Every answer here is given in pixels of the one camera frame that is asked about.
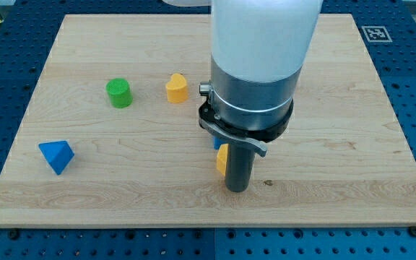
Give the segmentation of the black tool clamp with lever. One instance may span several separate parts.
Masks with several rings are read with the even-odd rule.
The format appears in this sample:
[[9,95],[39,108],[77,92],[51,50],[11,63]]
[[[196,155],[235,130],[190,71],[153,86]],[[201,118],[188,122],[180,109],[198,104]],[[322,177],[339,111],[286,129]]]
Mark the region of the black tool clamp with lever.
[[294,101],[292,100],[285,117],[279,123],[266,129],[249,131],[234,127],[225,123],[222,119],[216,119],[215,110],[205,100],[198,110],[199,125],[212,136],[228,144],[251,150],[261,157],[265,157],[267,153],[266,143],[278,139],[285,132],[293,113],[293,108]]

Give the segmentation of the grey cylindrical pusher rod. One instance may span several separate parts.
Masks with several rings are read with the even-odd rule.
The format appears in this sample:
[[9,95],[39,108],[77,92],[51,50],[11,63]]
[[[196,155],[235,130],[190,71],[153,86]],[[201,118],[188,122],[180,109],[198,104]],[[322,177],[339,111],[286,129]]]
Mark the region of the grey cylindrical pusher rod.
[[255,152],[229,144],[225,170],[225,185],[232,192],[242,192],[248,188],[254,165]]

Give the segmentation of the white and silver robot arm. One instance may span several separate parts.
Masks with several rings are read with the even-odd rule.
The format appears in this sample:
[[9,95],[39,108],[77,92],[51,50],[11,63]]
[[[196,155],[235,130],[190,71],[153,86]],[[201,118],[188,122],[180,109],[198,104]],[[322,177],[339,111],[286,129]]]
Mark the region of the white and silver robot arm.
[[211,8],[211,78],[199,125],[226,142],[225,185],[248,187],[254,158],[282,135],[323,0],[165,0]]

